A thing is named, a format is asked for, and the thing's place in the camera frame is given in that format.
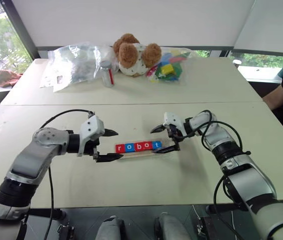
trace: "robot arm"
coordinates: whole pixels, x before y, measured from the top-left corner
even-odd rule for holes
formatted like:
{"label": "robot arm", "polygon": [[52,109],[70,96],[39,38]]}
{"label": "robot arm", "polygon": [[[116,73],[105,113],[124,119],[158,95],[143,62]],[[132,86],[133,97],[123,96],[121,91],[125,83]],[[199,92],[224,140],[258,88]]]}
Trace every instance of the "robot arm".
{"label": "robot arm", "polygon": [[[80,127],[80,133],[71,130],[58,130],[51,127],[35,132],[31,143],[21,151],[8,170],[0,185],[0,220],[7,223],[20,222],[30,209],[30,202],[49,168],[52,158],[65,153],[93,156],[97,162],[111,162],[123,155],[108,153],[100,155],[97,146],[99,137],[118,135],[104,128],[104,123],[90,114]],[[5,239],[16,239],[16,236]]]}
{"label": "robot arm", "polygon": [[164,114],[164,123],[151,133],[167,130],[175,145],[156,149],[155,153],[179,151],[179,142],[185,138],[202,136],[224,174],[224,184],[233,202],[249,211],[263,240],[283,240],[283,203],[276,198],[276,191],[269,178],[243,152],[233,137],[219,125],[216,116],[206,110],[182,122],[171,112]]}

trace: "foliage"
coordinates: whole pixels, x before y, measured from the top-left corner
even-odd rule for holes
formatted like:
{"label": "foliage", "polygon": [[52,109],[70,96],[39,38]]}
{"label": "foliage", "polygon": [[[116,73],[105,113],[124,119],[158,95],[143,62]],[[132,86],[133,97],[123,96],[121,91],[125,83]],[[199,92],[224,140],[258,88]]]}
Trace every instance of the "foliage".
{"label": "foliage", "polygon": [[206,51],[206,50],[197,50],[196,53],[198,54],[198,56],[202,57],[202,58],[208,58],[210,51]]}
{"label": "foliage", "polygon": [[0,19],[0,68],[23,73],[32,62],[18,35],[6,18]]}
{"label": "foliage", "polygon": [[241,66],[260,67],[260,68],[283,67],[283,56],[233,52],[230,58],[241,60],[242,62]]}

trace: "yellow block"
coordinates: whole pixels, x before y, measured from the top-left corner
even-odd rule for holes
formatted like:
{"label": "yellow block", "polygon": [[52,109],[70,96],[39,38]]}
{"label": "yellow block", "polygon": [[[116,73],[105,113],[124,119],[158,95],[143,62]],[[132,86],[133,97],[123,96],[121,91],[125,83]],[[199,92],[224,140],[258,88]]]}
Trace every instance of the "yellow block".
{"label": "yellow block", "polygon": [[173,72],[174,72],[174,68],[171,64],[167,64],[167,65],[161,67],[161,73],[163,75],[171,74]]}

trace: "red label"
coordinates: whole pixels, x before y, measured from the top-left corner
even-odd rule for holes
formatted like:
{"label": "red label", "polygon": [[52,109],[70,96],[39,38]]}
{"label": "red label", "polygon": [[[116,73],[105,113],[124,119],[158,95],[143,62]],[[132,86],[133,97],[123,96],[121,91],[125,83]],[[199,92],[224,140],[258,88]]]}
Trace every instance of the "red label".
{"label": "red label", "polygon": [[143,149],[144,150],[152,150],[153,149],[153,144],[151,141],[144,141],[143,142]]}
{"label": "red label", "polygon": [[134,143],[135,152],[144,151],[144,142],[136,142]]}
{"label": "red label", "polygon": [[125,152],[125,145],[124,144],[116,144],[115,151],[117,154],[122,154]]}

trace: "person's arm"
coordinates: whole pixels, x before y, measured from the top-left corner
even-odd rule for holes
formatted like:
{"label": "person's arm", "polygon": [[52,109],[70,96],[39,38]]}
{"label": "person's arm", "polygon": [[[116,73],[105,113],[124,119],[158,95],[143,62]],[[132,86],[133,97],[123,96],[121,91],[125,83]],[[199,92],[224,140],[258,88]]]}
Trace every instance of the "person's arm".
{"label": "person's arm", "polygon": [[275,90],[264,96],[263,101],[268,105],[270,110],[274,110],[283,105],[283,87],[279,85]]}

